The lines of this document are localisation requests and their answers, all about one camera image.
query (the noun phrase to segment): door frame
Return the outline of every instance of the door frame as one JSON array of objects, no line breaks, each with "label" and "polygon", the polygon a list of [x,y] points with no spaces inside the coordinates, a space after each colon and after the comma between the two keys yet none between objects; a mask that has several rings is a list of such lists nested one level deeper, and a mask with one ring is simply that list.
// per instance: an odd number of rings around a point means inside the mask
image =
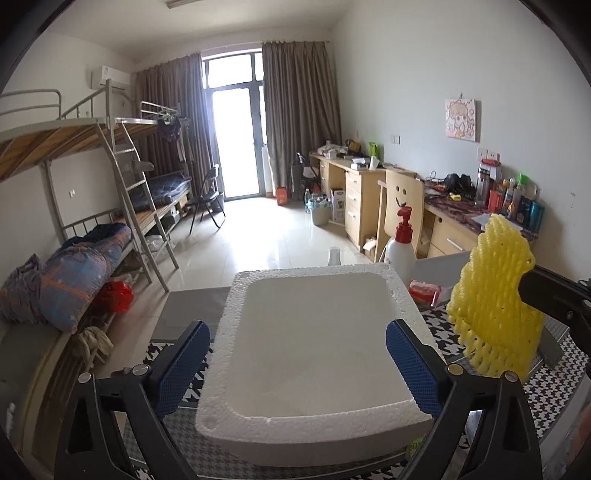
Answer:
[{"label": "door frame", "polygon": [[[207,121],[210,125],[210,138],[212,139],[212,154],[214,163],[217,163],[222,168],[222,181],[223,181],[223,165],[220,160],[219,149],[217,147],[217,135],[216,135],[216,127],[215,127],[215,119],[213,116],[213,94],[214,92],[221,92],[223,90],[235,90],[235,89],[248,89],[249,91],[249,98],[251,103],[251,118],[252,118],[252,137],[254,139],[254,149],[255,149],[255,162],[256,162],[256,176],[258,179],[259,184],[259,191],[258,193],[253,193],[252,195],[243,195],[239,197],[226,197],[224,192],[224,200],[231,202],[233,200],[242,200],[247,198],[253,197],[264,197],[267,193],[267,189],[265,188],[265,174],[263,168],[263,159],[262,159],[262,149],[264,147],[263,137],[262,137],[262,121],[261,121],[261,95],[259,92],[259,87],[262,86],[263,81],[256,79],[255,74],[255,53],[260,53],[259,50],[248,50],[245,52],[235,52],[229,55],[223,56],[215,56],[210,59],[204,59],[204,72],[205,72],[205,96],[206,96],[206,110],[207,110]],[[220,58],[228,58],[228,57],[237,57],[241,55],[250,55],[251,57],[251,69],[252,69],[252,81],[250,82],[243,82],[243,83],[233,83],[231,85],[224,85],[222,87],[209,87],[209,61],[210,60],[217,60]]]}]

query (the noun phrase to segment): fluorescent light fixture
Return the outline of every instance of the fluorescent light fixture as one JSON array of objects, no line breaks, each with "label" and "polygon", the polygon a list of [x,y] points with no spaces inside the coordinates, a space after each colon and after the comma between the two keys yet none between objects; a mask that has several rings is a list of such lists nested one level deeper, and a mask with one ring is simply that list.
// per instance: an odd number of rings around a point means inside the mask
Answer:
[{"label": "fluorescent light fixture", "polygon": [[182,5],[193,4],[195,2],[200,2],[201,0],[168,0],[166,2],[166,6],[168,8],[176,8]]}]

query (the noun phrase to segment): white foam container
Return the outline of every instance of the white foam container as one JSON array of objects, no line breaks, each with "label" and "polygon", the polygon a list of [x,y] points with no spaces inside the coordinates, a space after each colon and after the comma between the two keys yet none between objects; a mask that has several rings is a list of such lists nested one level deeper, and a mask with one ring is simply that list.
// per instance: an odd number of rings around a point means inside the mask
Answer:
[{"label": "white foam container", "polygon": [[238,274],[197,430],[256,465],[332,465],[395,452],[433,423],[386,349],[386,327],[399,318],[440,353],[388,265]]}]

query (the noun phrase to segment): upper bunk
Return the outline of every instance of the upper bunk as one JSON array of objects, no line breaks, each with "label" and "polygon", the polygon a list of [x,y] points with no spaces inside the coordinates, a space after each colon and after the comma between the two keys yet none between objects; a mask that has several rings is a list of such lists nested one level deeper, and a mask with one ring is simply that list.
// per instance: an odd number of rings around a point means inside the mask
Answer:
[{"label": "upper bunk", "polygon": [[[23,106],[0,112],[0,115],[41,109],[57,108],[57,119],[27,124],[0,132],[0,182],[33,168],[44,161],[52,161],[74,153],[101,148],[98,128],[108,138],[108,125],[113,123],[115,143],[124,140],[122,124],[132,140],[144,135],[153,134],[158,128],[160,119],[171,119],[179,115],[178,109],[157,105],[150,102],[140,103],[140,117],[126,118],[112,115],[112,97],[122,95],[132,104],[133,100],[123,92],[114,92],[111,81],[103,87],[82,99],[66,110],[61,111],[61,93],[55,89],[19,90],[0,95],[0,98],[27,95],[30,93],[55,93],[56,103]],[[100,94],[105,94],[105,114],[94,116],[95,100]],[[90,116],[80,116],[81,111]]]}]

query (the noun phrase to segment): brown curtain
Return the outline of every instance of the brown curtain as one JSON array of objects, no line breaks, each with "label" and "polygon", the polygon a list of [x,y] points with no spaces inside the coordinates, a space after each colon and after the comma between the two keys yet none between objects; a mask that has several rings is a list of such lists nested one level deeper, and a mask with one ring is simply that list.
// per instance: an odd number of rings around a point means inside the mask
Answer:
[{"label": "brown curtain", "polygon": [[[138,109],[142,100],[172,108],[179,106],[181,114],[190,120],[186,142],[189,151],[186,149],[185,155],[189,174],[193,178],[193,192],[198,193],[205,175],[213,165],[202,86],[201,55],[195,53],[138,72],[135,97]],[[176,142],[167,142],[157,134],[148,135],[139,142],[139,150],[142,158],[154,164],[155,176],[183,169]]]},{"label": "brown curtain", "polygon": [[324,42],[263,43],[262,64],[273,184],[291,187],[297,152],[340,144],[335,81]]}]

